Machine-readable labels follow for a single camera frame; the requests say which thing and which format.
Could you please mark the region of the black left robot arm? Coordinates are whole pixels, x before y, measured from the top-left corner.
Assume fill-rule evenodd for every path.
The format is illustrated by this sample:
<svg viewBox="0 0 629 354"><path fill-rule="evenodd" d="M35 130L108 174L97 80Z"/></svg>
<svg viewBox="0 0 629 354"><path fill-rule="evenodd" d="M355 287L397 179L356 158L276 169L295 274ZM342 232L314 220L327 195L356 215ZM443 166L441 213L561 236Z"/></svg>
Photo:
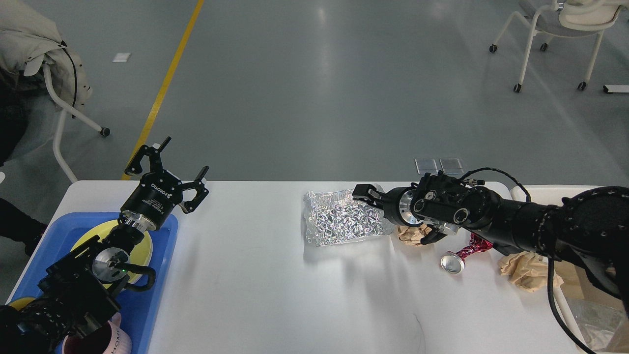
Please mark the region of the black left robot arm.
<svg viewBox="0 0 629 354"><path fill-rule="evenodd" d="M41 295L17 309L1 307L3 354L49 354L67 335L85 338L121 310L123 291L147 292L157 280L148 265L133 264L132 251L148 231L159 230L175 207L195 211L209 194L204 166L183 182L163 167L166 137L156 146L144 144L124 170L141 175L139 185L120 208L116 225L105 237L91 236L46 269L38 283Z"/></svg>

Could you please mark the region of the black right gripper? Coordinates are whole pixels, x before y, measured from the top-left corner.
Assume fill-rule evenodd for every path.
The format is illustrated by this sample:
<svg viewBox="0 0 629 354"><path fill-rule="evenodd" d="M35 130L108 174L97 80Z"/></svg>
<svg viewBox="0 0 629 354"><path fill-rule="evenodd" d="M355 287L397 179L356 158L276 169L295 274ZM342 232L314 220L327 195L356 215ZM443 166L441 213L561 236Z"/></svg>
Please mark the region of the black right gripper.
<svg viewBox="0 0 629 354"><path fill-rule="evenodd" d="M373 184L356 184L352 199L372 207L382 207L384 217L389 222L407 227L419 227L423 224L411 212L411 202L415 197L415 188L398 187L382 193Z"/></svg>

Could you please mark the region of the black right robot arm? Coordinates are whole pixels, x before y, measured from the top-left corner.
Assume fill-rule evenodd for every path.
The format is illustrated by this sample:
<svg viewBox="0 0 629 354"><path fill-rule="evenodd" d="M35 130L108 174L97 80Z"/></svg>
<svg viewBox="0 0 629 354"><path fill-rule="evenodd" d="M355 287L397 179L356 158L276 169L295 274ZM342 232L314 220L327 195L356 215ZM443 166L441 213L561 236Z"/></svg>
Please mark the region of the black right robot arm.
<svg viewBox="0 0 629 354"><path fill-rule="evenodd" d="M354 200L384 213L389 222L407 227L427 224L424 245L446 236L445 227L470 231L489 242L503 255L530 251L547 258L547 296L559 326L582 351L592 350L560 318L553 297L553 272L557 261L566 261L585 270L589 282L620 299L628 307L628 189L620 186L596 187L573 197L563 197L561 205L506 200L483 182L474 182L466 172L452 177L443 171L424 174L418 183L379 191L372 184L358 184Z"/></svg>

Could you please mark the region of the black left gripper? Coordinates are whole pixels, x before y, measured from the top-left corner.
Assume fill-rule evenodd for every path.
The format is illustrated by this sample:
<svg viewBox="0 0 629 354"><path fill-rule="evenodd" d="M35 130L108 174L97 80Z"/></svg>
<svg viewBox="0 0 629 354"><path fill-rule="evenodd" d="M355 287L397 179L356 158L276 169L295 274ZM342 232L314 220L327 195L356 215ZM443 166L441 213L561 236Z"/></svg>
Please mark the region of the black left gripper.
<svg viewBox="0 0 629 354"><path fill-rule="evenodd" d="M195 211L203 200L209 195L209 190L203 181L209 171L209 166L204 166L197 177L190 182L182 183L181 179L163 170L161 159L162 151L171 141L167 136L161 144L154 146L142 145L133 154L130 162L124 169L124 175L143 176L139 185L131 196L120 208L125 218L146 219L148 230L159 230L176 205L180 206L184 214ZM149 160L149 173L144 174L142 161L144 157ZM195 190L191 200L184 200L184 191Z"/></svg>

